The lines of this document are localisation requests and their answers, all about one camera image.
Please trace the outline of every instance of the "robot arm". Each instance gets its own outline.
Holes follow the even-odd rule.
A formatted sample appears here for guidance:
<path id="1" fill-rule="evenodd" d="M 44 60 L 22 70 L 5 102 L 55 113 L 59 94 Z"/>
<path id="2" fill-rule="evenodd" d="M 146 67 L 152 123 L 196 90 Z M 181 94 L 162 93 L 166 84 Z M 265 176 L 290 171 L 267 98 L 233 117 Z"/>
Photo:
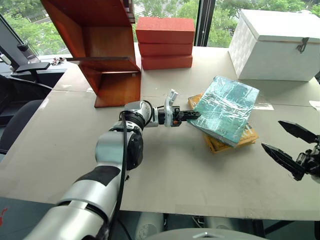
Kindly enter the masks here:
<path id="1" fill-rule="evenodd" d="M 126 171 L 142 162 L 143 129 L 177 127 L 200 116 L 199 112 L 173 106 L 177 95 L 171 90 L 163 109 L 148 101 L 125 105 L 119 121 L 96 144 L 96 167 L 73 183 L 25 239 L 106 240 L 120 209 Z"/>

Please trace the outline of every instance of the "plastic wrapped book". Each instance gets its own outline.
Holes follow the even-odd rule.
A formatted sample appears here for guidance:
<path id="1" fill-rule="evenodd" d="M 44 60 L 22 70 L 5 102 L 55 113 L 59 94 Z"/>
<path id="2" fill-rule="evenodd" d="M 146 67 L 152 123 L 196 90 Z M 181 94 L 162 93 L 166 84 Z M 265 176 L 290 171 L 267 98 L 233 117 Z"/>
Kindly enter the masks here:
<path id="1" fill-rule="evenodd" d="M 235 147 L 244 132 L 259 90 L 216 76 L 194 110 L 201 113 L 189 123 L 219 141 Z"/>

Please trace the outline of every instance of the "book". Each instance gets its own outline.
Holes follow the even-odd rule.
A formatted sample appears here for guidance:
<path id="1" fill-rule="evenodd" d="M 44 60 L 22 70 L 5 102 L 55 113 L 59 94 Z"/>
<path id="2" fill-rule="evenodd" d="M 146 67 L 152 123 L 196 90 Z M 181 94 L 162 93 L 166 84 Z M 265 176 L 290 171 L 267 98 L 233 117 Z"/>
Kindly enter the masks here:
<path id="1" fill-rule="evenodd" d="M 194 107 L 201 116 L 188 122 L 220 142 L 235 147 L 258 93 L 259 90 L 254 87 L 216 76 Z"/>
<path id="2" fill-rule="evenodd" d="M 188 98 L 189 106 L 194 109 L 200 99 L 202 98 L 203 93 L 191 96 Z M 250 144 L 254 144 L 256 142 L 256 139 L 258 139 L 259 136 L 254 128 L 250 125 L 250 123 L 247 123 L 247 125 L 244 128 L 244 131 L 242 133 L 242 136 L 240 138 L 239 143 L 235 146 L 235 148 L 247 146 Z M 206 143 L 208 144 L 210 150 L 213 153 L 219 153 L 228 149 L 232 149 L 232 147 L 226 145 L 225 143 L 219 141 L 218 139 L 209 136 L 208 134 L 204 133 L 204 139 Z"/>

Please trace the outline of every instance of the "yellow book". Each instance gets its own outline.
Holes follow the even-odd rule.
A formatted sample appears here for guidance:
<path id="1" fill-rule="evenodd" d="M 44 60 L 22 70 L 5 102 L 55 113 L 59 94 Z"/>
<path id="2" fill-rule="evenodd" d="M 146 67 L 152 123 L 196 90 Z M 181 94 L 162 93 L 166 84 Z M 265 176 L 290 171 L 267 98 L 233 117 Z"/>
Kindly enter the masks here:
<path id="1" fill-rule="evenodd" d="M 203 94 L 198 94 L 195 96 L 191 96 L 188 98 L 188 103 L 192 109 L 195 108 L 197 103 L 202 98 Z M 256 139 L 259 138 L 257 132 L 252 128 L 250 123 L 247 123 L 247 125 L 244 128 L 244 131 L 242 133 L 241 139 L 237 146 L 235 148 L 243 147 L 249 144 L 254 144 L 256 142 Z M 207 142 L 207 144 L 210 147 L 210 150 L 213 153 L 219 153 L 228 149 L 231 149 L 231 146 L 226 145 L 225 143 L 217 140 L 216 138 L 209 136 L 208 134 L 204 133 L 204 139 Z"/>

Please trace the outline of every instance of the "window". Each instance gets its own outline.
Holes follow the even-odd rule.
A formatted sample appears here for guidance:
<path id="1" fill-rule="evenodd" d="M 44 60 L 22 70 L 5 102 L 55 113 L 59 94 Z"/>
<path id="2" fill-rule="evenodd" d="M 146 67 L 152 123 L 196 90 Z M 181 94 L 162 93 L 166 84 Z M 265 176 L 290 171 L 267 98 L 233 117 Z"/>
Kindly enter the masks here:
<path id="1" fill-rule="evenodd" d="M 228 48 L 241 9 L 312 12 L 320 17 L 319 0 L 216 0 L 207 46 Z"/>
<path id="2" fill-rule="evenodd" d="M 139 17 L 189 18 L 197 25 L 199 0 L 134 0 L 135 23 Z M 133 39 L 137 42 L 136 24 L 132 24 Z"/>
<path id="3" fill-rule="evenodd" d="M 39 55 L 69 54 L 40 0 L 0 0 L 0 14 Z"/>

